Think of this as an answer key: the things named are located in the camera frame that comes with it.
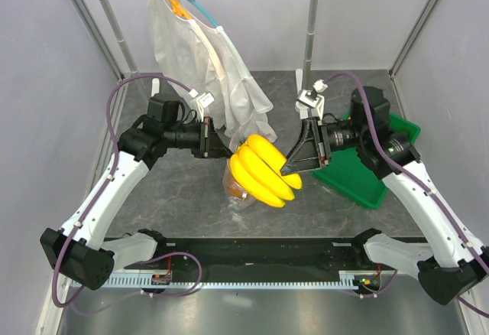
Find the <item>yellow toy banana bunch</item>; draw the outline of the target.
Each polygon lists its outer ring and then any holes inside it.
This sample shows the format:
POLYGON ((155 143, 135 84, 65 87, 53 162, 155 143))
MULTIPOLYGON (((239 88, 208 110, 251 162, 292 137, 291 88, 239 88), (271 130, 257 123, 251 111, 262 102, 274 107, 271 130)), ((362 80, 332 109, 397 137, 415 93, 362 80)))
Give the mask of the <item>yellow toy banana bunch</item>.
POLYGON ((275 207, 282 208, 287 202, 295 200, 295 192, 303 188, 303 180, 299 174, 283 176, 280 173, 287 159, 274 144, 255 134, 249 136, 246 144, 238 150, 244 153, 246 147, 251 156, 258 157, 254 166, 259 167, 259 172, 255 176, 282 201, 280 207, 275 207))

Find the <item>clear zip top bag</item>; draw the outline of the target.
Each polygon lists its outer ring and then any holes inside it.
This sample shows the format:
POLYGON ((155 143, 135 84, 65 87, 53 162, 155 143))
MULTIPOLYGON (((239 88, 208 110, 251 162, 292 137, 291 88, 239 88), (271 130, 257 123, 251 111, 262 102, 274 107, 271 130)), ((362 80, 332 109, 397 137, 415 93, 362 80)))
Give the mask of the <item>clear zip top bag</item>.
POLYGON ((254 200, 263 202, 269 206, 275 207, 282 204, 282 201, 270 190, 269 187, 263 185, 258 177, 255 176, 259 172, 259 167, 255 167, 258 157, 251 156, 248 147, 244 153, 238 149, 246 144, 246 141, 251 135, 259 135, 268 141, 276 141, 277 135, 265 119, 260 116, 252 116, 243 125, 240 125, 236 132, 233 133, 229 148, 233 152, 231 159, 228 161, 226 174, 231 174, 234 179, 250 194, 245 200, 240 200, 237 197, 228 198, 232 201, 237 209, 244 209, 249 206, 254 200))

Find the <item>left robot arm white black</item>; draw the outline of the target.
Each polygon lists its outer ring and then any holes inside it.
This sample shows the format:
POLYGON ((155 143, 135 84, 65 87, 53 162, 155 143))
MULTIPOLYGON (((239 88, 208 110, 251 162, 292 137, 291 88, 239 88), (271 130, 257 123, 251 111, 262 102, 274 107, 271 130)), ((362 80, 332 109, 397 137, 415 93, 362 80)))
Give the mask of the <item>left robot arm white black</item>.
POLYGON ((146 113, 121 134, 106 171, 82 205, 58 230, 42 233, 40 244, 54 271, 94 291, 126 266, 165 265, 168 251, 156 233, 144 230, 112 241, 105 236, 128 195, 171 148, 186 149, 196 158, 230 158, 207 113, 213 95, 190 94, 196 112, 190 121, 181 101, 154 94, 146 113))

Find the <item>toy pineapple orange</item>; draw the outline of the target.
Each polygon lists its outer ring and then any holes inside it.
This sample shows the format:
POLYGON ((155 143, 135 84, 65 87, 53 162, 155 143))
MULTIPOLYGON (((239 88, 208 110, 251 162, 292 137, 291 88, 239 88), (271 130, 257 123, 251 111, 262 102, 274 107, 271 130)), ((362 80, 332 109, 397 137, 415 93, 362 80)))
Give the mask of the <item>toy pineapple orange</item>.
POLYGON ((225 192, 230 197, 237 197, 240 200, 247 199, 250 194, 234 179, 231 174, 226 174, 223 178, 225 192))

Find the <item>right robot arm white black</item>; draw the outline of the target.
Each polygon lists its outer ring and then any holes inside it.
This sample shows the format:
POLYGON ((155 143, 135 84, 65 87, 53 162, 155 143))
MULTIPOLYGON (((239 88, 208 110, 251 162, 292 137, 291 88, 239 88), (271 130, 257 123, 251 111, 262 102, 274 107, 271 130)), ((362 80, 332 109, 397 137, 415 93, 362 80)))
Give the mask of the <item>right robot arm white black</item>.
POLYGON ((464 226, 437 191, 407 133, 390 126, 390 103, 381 89, 358 87, 347 120, 324 122, 324 98, 302 90, 296 98, 300 136, 280 169, 289 175, 326 167, 333 153, 354 149, 361 163, 392 191, 428 242, 425 249, 378 229, 355 237, 351 263, 386 265, 418 280, 435 302, 447 305, 488 277, 488 247, 464 226))

